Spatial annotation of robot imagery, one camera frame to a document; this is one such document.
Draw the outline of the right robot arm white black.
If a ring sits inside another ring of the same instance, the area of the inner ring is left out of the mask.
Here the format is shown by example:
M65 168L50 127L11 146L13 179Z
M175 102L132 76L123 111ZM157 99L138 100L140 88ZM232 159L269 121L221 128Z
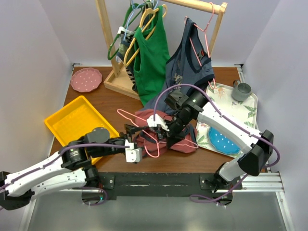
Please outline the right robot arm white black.
M162 94L167 95L165 103L176 111L174 118L166 122L154 112L147 123L150 127L157 127L162 131L168 147L183 140L184 127L192 120L197 120L216 129L242 152L241 156L222 164L213 176L207 179L207 183L216 190L226 189L234 179L243 174L258 176L266 167L274 148L272 132L261 132L239 120L230 119L200 88L195 88L190 95L171 88L164 90Z

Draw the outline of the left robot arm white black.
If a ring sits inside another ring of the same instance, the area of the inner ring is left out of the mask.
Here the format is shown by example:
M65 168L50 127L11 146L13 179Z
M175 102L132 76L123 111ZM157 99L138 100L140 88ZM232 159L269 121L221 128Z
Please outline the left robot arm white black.
M38 197L64 189L102 189L94 158L124 154L128 163L142 160L142 149L132 136L141 128L126 125L125 133L111 138L106 128L94 128L47 159L24 170L0 173L0 207L15 210Z

